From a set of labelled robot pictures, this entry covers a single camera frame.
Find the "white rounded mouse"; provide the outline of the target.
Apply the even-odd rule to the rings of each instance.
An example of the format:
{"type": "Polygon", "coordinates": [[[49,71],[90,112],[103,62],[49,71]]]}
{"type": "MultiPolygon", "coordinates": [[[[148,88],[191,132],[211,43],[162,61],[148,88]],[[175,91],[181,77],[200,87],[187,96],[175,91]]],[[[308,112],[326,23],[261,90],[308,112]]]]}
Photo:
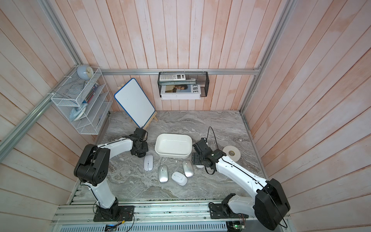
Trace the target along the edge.
{"type": "Polygon", "coordinates": [[[186,177],[194,176],[193,167],[192,167],[192,164],[189,160],[183,161],[182,166],[183,166],[184,174],[185,174],[186,177]]]}

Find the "white plastic storage box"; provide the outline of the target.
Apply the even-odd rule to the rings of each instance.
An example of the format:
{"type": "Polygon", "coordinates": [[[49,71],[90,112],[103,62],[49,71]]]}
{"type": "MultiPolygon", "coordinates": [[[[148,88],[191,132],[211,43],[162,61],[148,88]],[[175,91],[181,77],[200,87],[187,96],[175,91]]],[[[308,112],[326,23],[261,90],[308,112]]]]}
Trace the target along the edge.
{"type": "Polygon", "coordinates": [[[192,152],[192,139],[183,134],[160,134],[156,140],[155,152],[161,157],[187,159],[192,152]]]}

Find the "white ribbed mouse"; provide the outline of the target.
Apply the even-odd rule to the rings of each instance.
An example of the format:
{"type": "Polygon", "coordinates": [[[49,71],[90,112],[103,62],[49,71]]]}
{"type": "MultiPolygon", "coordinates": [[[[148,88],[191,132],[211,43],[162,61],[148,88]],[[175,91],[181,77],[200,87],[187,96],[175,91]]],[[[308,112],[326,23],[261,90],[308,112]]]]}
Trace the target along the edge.
{"type": "Polygon", "coordinates": [[[174,172],[172,174],[172,180],[181,186],[187,184],[187,177],[180,172],[174,172]]]}

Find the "silver mouse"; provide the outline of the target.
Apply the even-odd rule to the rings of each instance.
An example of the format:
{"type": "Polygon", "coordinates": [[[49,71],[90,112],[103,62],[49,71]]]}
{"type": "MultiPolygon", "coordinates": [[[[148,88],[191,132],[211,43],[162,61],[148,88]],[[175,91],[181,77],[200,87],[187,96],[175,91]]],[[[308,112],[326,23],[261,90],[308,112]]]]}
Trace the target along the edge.
{"type": "Polygon", "coordinates": [[[160,183],[166,183],[169,180],[168,168],[166,165],[160,165],[158,167],[158,179],[160,183]]]}

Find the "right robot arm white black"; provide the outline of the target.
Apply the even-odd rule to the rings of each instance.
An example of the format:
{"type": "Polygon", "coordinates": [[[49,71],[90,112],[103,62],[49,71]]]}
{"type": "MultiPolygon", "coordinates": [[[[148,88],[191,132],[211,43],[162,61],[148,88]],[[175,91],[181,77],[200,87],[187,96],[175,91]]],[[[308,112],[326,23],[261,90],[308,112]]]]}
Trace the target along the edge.
{"type": "Polygon", "coordinates": [[[282,185],[276,179],[266,180],[247,171],[220,149],[212,150],[202,138],[193,145],[191,162],[211,168],[242,187],[248,197],[229,194],[220,204],[209,203],[212,219],[237,218],[239,215],[255,217],[268,230],[275,230],[284,221],[290,204],[282,185]]]}

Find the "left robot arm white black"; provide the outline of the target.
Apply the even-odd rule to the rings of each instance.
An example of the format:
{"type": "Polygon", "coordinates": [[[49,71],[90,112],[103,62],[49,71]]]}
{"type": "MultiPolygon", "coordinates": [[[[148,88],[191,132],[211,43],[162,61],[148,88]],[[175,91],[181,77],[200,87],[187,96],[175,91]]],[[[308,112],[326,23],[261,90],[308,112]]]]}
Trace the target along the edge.
{"type": "Polygon", "coordinates": [[[148,152],[148,132],[137,128],[133,134],[123,136],[113,142],[85,146],[74,169],[74,176],[87,186],[96,199],[95,220],[113,221],[123,213],[118,199],[112,194],[108,181],[110,159],[124,152],[142,158],[148,152]]]}

